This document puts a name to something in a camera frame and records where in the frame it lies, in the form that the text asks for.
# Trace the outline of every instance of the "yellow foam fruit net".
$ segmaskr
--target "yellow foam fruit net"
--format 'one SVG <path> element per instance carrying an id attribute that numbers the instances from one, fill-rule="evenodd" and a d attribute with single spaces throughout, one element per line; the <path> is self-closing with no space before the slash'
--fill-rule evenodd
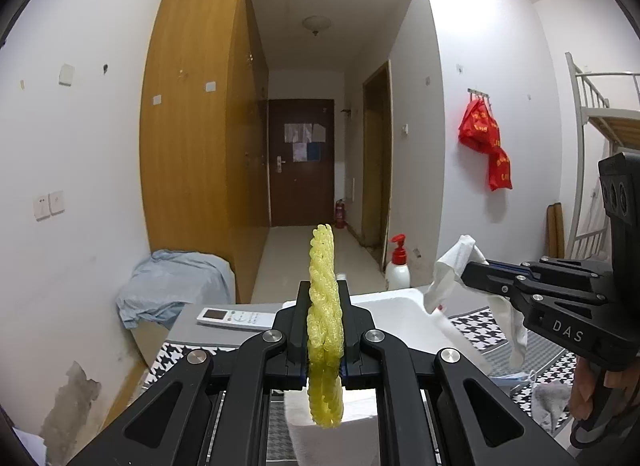
<path id="1" fill-rule="evenodd" d="M 342 309 L 334 274 L 334 234 L 331 226 L 314 229 L 311 240 L 311 307 L 306 316 L 309 357 L 309 409 L 314 422 L 335 428 L 342 421 L 342 383 L 338 376 L 344 354 Z"/>

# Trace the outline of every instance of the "remote control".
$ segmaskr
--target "remote control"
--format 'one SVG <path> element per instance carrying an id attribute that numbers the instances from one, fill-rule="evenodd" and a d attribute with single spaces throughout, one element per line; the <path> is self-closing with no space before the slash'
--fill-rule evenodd
<path id="1" fill-rule="evenodd" d="M 236 329 L 264 331 L 273 327 L 274 313 L 241 310 L 212 309 L 206 307 L 196 318 L 198 323 L 232 327 Z"/>

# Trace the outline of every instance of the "wooden wardrobe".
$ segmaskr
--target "wooden wardrobe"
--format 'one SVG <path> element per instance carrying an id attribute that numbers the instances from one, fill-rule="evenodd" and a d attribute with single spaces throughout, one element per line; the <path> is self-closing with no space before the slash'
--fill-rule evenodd
<path id="1" fill-rule="evenodd" d="M 140 113 L 149 243 L 225 258 L 238 303 L 269 226 L 268 77 L 251 0 L 162 0 Z"/>

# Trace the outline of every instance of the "white bottle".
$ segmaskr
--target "white bottle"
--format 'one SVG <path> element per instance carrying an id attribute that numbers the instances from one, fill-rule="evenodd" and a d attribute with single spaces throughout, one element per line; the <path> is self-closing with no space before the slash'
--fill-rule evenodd
<path id="1" fill-rule="evenodd" d="M 391 256 L 391 261 L 386 265 L 385 281 L 386 290 L 394 291 L 398 289 L 409 289 L 411 287 L 411 277 L 409 276 L 409 266 L 406 264 L 406 251 L 404 249 L 404 235 L 396 235 L 391 242 L 397 243 Z"/>

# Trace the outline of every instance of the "human hand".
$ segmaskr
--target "human hand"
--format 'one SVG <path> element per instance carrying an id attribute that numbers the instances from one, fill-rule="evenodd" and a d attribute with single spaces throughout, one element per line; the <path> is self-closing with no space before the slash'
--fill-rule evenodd
<path id="1" fill-rule="evenodd" d="M 632 404 L 638 404 L 639 396 L 637 387 L 640 381 L 640 360 L 634 361 L 628 369 L 622 372 L 609 372 L 605 374 L 604 386 L 607 388 L 621 388 L 625 395 L 616 413 L 622 412 L 632 396 L 635 396 Z M 574 370 L 574 384 L 571 389 L 569 409 L 571 415 L 577 420 L 589 419 L 593 411 L 593 392 L 596 388 L 596 375 L 584 358 L 578 358 Z"/>

